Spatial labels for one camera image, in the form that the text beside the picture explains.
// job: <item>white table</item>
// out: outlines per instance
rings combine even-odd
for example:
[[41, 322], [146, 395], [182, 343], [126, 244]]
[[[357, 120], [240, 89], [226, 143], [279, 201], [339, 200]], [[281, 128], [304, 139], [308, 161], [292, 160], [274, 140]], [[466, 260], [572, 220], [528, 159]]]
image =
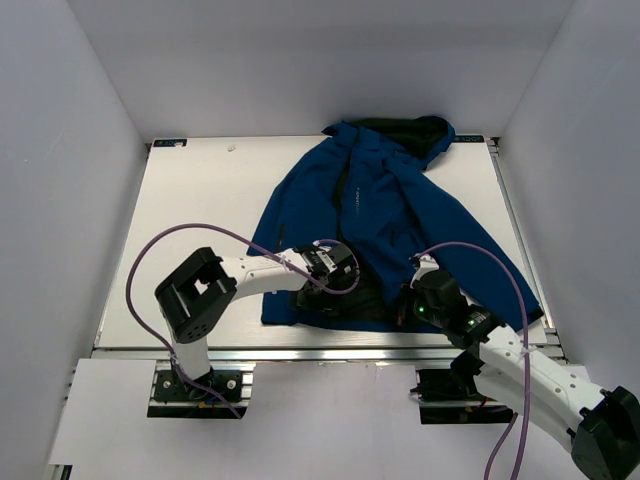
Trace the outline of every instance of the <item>white table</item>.
[[[188, 139], [183, 147], [152, 148], [131, 229], [96, 339], [96, 347], [135, 349], [159, 343], [131, 318], [124, 301], [126, 276], [144, 244], [179, 223], [208, 222], [251, 238], [276, 185], [324, 136]], [[454, 143], [426, 175], [475, 216], [526, 275], [525, 262], [484, 143]], [[133, 300], [143, 318], [168, 336], [153, 291], [188, 255], [202, 246], [242, 256], [244, 245], [209, 231], [165, 238], [138, 270]], [[322, 348], [444, 346], [440, 334], [332, 331], [306, 326], [263, 326], [260, 296], [233, 302], [208, 337], [214, 348]], [[545, 343], [543, 326], [532, 343]]]

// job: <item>purple cable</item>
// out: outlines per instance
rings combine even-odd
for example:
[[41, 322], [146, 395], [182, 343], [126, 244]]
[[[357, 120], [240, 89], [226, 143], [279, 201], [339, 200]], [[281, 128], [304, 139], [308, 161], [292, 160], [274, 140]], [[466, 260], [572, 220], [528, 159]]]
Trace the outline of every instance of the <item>purple cable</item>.
[[[146, 256], [147, 253], [149, 253], [149, 250], [151, 250], [151, 248], [158, 243], [161, 239], [163, 239], [164, 237], [166, 237], [167, 235], [170, 235], [171, 233], [177, 232], [179, 230], [187, 230], [190, 228], [203, 228], [206, 230], [213, 230], [214, 232], [219, 232], [219, 233], [223, 233], [225, 235], [228, 235], [231, 238], [234, 238], [236, 240], [238, 240], [239, 242], [244, 243], [245, 245], [248, 245], [249, 247], [259, 251], [260, 253], [264, 254], [265, 256], [271, 258], [272, 260], [278, 262], [278, 263], [282, 263], [284, 264], [287, 268], [289, 268], [290, 270], [299, 273], [300, 275], [302, 275], [303, 277], [305, 277], [307, 280], [309, 280], [311, 283], [313, 283], [314, 285], [316, 285], [318, 288], [324, 290], [327, 293], [331, 293], [333, 295], [344, 295], [347, 294], [351, 291], [353, 291], [356, 286], [358, 285], [358, 281], [360, 280], [360, 265], [358, 264], [358, 260], [356, 259], [355, 255], [353, 256], [355, 262], [356, 262], [356, 279], [353, 283], [353, 285], [351, 285], [349, 288], [347, 288], [346, 290], [333, 290], [330, 289], [328, 287], [325, 287], [324, 285], [322, 285], [322, 283], [320, 283], [318, 280], [316, 280], [315, 278], [313, 278], [309, 273], [305, 272], [304, 270], [301, 270], [300, 268], [296, 267], [295, 265], [293, 265], [292, 263], [286, 261], [286, 260], [282, 260], [279, 256], [277, 256], [275, 253], [270, 252], [269, 250], [262, 248], [260, 245], [257, 245], [255, 243], [253, 243], [251, 240], [247, 240], [244, 237], [241, 237], [240, 235], [233, 233], [230, 230], [227, 230], [225, 228], [221, 228], [221, 227], [216, 227], [215, 225], [210, 225], [208, 223], [183, 223], [181, 225], [175, 225], [173, 227], [167, 228], [166, 230], [163, 230], [162, 232], [160, 232], [159, 234], [157, 234], [155, 237], [153, 237], [151, 240], [149, 240], [149, 242], [142, 248], [142, 250], [140, 251], [140, 253], [138, 254], [138, 256], [136, 257], [136, 259], [133, 261], [133, 265], [131, 265], [131, 269], [129, 270], [129, 275], [127, 276], [127, 283], [125, 285], [125, 299], [127, 302], [127, 308], [129, 309], [129, 312], [131, 313], [131, 316], [135, 319], [136, 322], [138, 322], [138, 325], [140, 325], [144, 330], [147, 331], [147, 333], [150, 333], [151, 335], [153, 335], [160, 343], [162, 343], [167, 350], [169, 350], [169, 357], [171, 359], [171, 364], [173, 365], [176, 373], [178, 374], [178, 377], [180, 378], [180, 380], [182, 380], [183, 383], [187, 383], [189, 385], [191, 385], [192, 387], [198, 388], [210, 395], [213, 395], [214, 397], [216, 397], [218, 400], [220, 400], [223, 404], [225, 404], [229, 410], [231, 410], [231, 412], [237, 417], [237, 418], [242, 418], [241, 415], [238, 413], [238, 411], [233, 407], [233, 405], [231, 405], [231, 403], [229, 403], [227, 401], [226, 398], [224, 398], [220, 393], [216, 392], [214, 389], [206, 387], [205, 385], [201, 385], [197, 382], [194, 382], [193, 380], [191, 380], [186, 373], [184, 373], [184, 371], [182, 370], [182, 368], [180, 367], [180, 365], [175, 361], [176, 359], [176, 353], [175, 350], [173, 349], [173, 347], [171, 346], [171, 344], [162, 336], [160, 335], [158, 332], [156, 332], [153, 328], [151, 328], [140, 316], [140, 314], [138, 313], [138, 311], [136, 310], [136, 308], [133, 306], [133, 300], [132, 300], [132, 287], [133, 287], [133, 279], [135, 278], [135, 274], [138, 271], [138, 267], [140, 266], [140, 263], [142, 262], [142, 259]], [[336, 241], [336, 240], [321, 240], [321, 242], [328, 242], [328, 243], [337, 243], [339, 244], [340, 242]]]
[[502, 444], [505, 442], [505, 440], [511, 433], [511, 430], [513, 430], [513, 426], [516, 424], [517, 419], [518, 419], [518, 414], [514, 413], [513, 416], [511, 417], [511, 421], [509, 422], [509, 425], [507, 425], [507, 429], [504, 432], [502, 432], [502, 435], [500, 436], [498, 443], [496, 443], [496, 446], [491, 452], [491, 455], [489, 455], [487, 466], [484, 468], [485, 479], [489, 478], [489, 476], [491, 475], [491, 466], [493, 465], [493, 461], [496, 459], [496, 456], [498, 455], [498, 451], [500, 450], [500, 448], [502, 447]]
[[[472, 243], [466, 242], [445, 242], [440, 243], [438, 245], [434, 245], [433, 247], [427, 248], [424, 252], [418, 254], [418, 257], [422, 257], [423, 255], [428, 255], [431, 252], [435, 252], [436, 250], [440, 250], [444, 247], [465, 247], [470, 248], [472, 250], [476, 250], [487, 255], [494, 262], [496, 262], [500, 268], [507, 275], [509, 280], [511, 281], [511, 285], [518, 296], [518, 304], [520, 306], [520, 314], [522, 316], [522, 347], [524, 349], [524, 411], [522, 415], [522, 430], [520, 432], [520, 443], [518, 445], [518, 453], [516, 454], [516, 461], [513, 466], [513, 471], [511, 472], [511, 480], [516, 480], [518, 478], [518, 474], [520, 473], [520, 467], [522, 466], [522, 459], [524, 457], [524, 450], [527, 444], [527, 433], [529, 431], [529, 417], [531, 412], [531, 359], [529, 358], [528, 348], [529, 348], [529, 322], [527, 321], [527, 309], [524, 305], [524, 298], [522, 297], [522, 292], [518, 287], [518, 283], [516, 279], [513, 277], [507, 266], [493, 253], [489, 250], [486, 250], [478, 245], [474, 245]], [[515, 416], [512, 419], [512, 423], [515, 423]], [[484, 480], [489, 480], [489, 475], [491, 474], [491, 465], [493, 463], [493, 459], [498, 454], [500, 447], [504, 443], [505, 439], [511, 432], [513, 428], [513, 424], [509, 424], [507, 430], [502, 435], [498, 443], [496, 444], [493, 452], [491, 452], [491, 456], [489, 457], [489, 461], [487, 462], [487, 468], [484, 472]]]

